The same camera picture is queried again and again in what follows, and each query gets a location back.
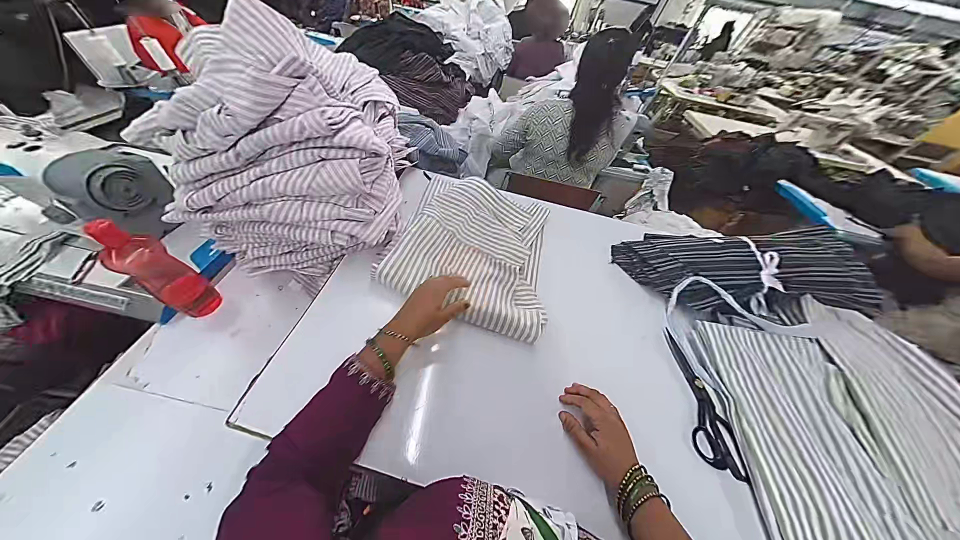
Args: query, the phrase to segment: maroon kurta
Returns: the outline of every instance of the maroon kurta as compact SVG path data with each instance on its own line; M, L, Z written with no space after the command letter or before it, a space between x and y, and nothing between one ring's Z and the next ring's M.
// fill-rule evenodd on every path
M224 511L218 540L327 540L350 464L360 455L394 386L348 358L270 443ZM383 518L382 540L496 540L510 496L499 487L459 477L434 482Z

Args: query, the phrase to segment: white striped fabric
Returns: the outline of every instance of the white striped fabric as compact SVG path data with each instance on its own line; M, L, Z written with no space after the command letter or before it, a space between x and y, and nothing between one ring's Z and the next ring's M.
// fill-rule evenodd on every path
M373 278L403 294L437 276L463 276L470 287L461 318L487 330L533 343L546 326L537 296L543 224L549 210L510 201L483 179L432 177L420 210Z
M960 386L855 311L800 308L818 337L694 327L771 536L960 538Z
M165 221L204 223L253 273L322 276L390 238L409 150L375 69L259 0L229 0L222 25L183 41L197 82L122 133L175 159Z

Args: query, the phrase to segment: scissors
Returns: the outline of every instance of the scissors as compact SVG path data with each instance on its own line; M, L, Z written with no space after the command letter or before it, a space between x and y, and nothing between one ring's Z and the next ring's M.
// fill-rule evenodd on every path
M684 378L690 385L693 396L697 399L697 426L691 435L693 450L710 467L718 471L730 471L735 479L749 484L750 478L747 477L746 467L740 465L744 463L743 454L740 453L736 437L733 436L733 427L727 419L717 413L716 405L707 392L707 384L693 373L693 368L690 367L677 341L669 331L664 331L663 334L666 336L667 345L670 346L670 352L680 365L680 370L684 372ZM708 453L702 449L701 439L707 442ZM727 439L732 442L736 456L731 453Z

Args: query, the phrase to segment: red water bottle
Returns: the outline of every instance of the red water bottle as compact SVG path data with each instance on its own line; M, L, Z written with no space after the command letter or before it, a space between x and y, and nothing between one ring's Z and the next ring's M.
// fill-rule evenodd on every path
M109 219L86 223L84 232L104 245L99 259L108 270L133 277L163 304L191 317L203 317L223 302L205 277L167 253L156 238L128 234Z

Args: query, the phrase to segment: long black hair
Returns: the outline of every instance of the long black hair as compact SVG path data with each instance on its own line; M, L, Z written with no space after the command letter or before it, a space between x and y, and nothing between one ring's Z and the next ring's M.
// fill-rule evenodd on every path
M593 35L577 66L577 84L570 90L573 122L566 158L579 161L611 128L620 107L618 89L634 57L636 39L625 28L608 28Z

